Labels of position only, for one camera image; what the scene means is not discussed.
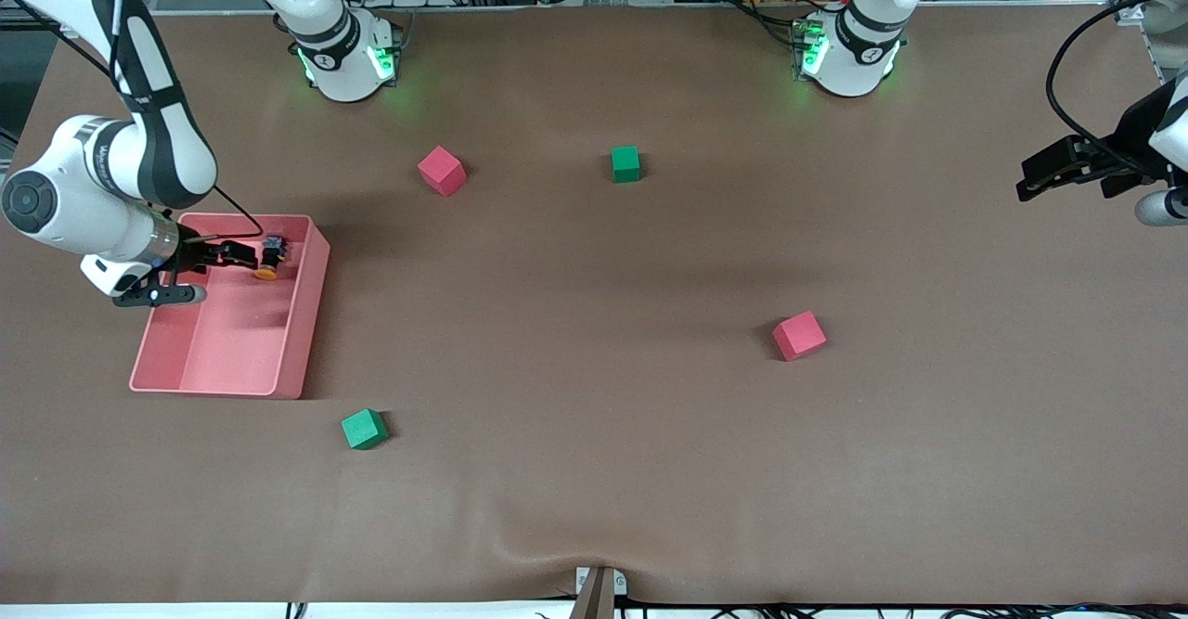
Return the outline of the yellow push button switch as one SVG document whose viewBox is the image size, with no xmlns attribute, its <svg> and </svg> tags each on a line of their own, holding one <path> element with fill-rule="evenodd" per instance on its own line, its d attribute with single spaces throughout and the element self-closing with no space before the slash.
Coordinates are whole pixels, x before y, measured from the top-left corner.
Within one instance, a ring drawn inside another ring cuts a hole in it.
<svg viewBox="0 0 1188 619">
<path fill-rule="evenodd" d="M 283 236 L 264 236 L 263 251 L 253 276 L 263 282 L 273 282 L 278 277 L 280 265 L 286 260 L 287 241 Z"/>
</svg>

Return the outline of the pink plastic bin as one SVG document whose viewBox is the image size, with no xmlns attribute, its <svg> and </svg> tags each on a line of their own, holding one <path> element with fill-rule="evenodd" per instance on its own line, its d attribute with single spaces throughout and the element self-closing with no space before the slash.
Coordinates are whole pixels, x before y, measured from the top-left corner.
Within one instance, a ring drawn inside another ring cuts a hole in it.
<svg viewBox="0 0 1188 619">
<path fill-rule="evenodd" d="M 258 214 L 263 236 L 236 213 L 183 213 L 179 222 L 207 235 L 234 234 L 263 255 L 280 236 L 284 259 L 273 279 L 251 269 L 183 273 L 203 301 L 154 307 L 148 314 L 128 386 L 141 393 L 301 398 L 330 255 L 307 214 Z"/>
</svg>

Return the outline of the pink foam cube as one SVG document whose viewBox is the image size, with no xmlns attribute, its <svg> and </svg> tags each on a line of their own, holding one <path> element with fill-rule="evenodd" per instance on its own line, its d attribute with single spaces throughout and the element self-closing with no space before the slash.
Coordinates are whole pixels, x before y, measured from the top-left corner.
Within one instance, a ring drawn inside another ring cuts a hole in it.
<svg viewBox="0 0 1188 619">
<path fill-rule="evenodd" d="M 813 311 L 801 312 L 794 317 L 783 318 L 772 331 L 772 339 L 783 361 L 811 354 L 827 343 L 823 328 Z"/>
<path fill-rule="evenodd" d="M 419 162 L 421 179 L 434 192 L 442 197 L 451 197 L 468 181 L 463 163 L 448 149 L 437 146 Z"/>
</svg>

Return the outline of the brown table mat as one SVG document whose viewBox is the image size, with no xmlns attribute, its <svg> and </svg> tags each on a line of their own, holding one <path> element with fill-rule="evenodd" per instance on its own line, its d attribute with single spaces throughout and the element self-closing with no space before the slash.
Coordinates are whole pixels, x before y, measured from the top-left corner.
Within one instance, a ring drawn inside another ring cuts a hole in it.
<svg viewBox="0 0 1188 619">
<path fill-rule="evenodd" d="M 0 220 L 0 602 L 523 599 L 604 563 L 661 604 L 1188 605 L 1188 228 L 1015 196 L 1093 13 L 922 6 L 842 99 L 729 6 L 437 11 L 352 106 L 267 15 L 164 15 L 221 185 L 330 245 L 307 384 L 131 391 L 146 314 Z M 827 343 L 783 361 L 805 311 Z M 364 408 L 391 437 L 358 451 Z"/>
</svg>

